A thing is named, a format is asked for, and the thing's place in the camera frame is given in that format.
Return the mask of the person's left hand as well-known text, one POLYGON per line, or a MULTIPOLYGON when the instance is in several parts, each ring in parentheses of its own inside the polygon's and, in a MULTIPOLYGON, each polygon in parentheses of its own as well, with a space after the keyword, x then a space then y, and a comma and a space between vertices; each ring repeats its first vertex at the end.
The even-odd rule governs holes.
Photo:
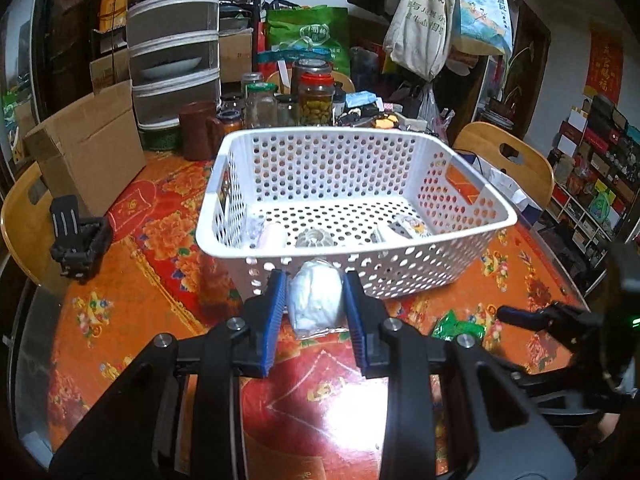
POLYGON ((600 440, 616 436, 628 440, 639 439, 639 412, 626 411, 623 414, 606 413, 598 422, 600 440))

